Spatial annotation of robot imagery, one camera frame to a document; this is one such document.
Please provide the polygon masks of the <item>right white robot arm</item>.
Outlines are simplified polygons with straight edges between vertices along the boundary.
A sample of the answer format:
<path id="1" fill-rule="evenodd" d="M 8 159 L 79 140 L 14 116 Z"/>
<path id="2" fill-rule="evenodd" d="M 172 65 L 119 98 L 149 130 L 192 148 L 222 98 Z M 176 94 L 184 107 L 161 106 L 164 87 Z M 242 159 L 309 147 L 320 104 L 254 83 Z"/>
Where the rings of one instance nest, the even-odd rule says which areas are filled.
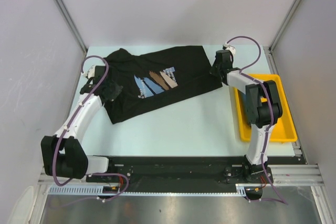
<path id="1" fill-rule="evenodd" d="M 245 96 L 246 118 L 251 126 L 251 136 L 240 177 L 249 183 L 260 181 L 262 175 L 268 178 L 266 168 L 269 140 L 275 124 L 282 117 L 277 84 L 272 80 L 261 81 L 234 68 L 233 54 L 227 49 L 216 52 L 210 74 Z"/>

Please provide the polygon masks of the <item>black printed t-shirt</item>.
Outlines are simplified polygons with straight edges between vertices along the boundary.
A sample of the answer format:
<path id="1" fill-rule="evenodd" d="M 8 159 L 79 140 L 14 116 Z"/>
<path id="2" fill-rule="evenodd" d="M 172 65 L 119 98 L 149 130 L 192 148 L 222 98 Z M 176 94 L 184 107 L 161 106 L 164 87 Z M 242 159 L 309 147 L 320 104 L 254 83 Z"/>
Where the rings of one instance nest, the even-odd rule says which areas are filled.
<path id="1" fill-rule="evenodd" d="M 107 78 L 122 87 L 105 109 L 113 124 L 222 87 L 210 74 L 203 46 L 177 46 L 132 55 L 121 48 L 105 58 Z"/>

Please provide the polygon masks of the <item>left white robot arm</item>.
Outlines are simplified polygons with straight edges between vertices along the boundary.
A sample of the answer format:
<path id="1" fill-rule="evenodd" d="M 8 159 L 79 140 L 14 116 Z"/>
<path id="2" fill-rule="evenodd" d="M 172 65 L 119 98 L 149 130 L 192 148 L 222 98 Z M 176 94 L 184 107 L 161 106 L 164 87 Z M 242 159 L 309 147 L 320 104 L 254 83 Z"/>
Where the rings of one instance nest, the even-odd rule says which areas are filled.
<path id="1" fill-rule="evenodd" d="M 97 173 L 105 182 L 115 178 L 116 169 L 109 165 L 107 157 L 88 156 L 81 145 L 97 112 L 106 102 L 114 101 L 122 91 L 123 86 L 108 80 L 107 76 L 105 66 L 92 66 L 75 109 L 54 135 L 43 137 L 40 145 L 46 175 L 82 179 Z"/>

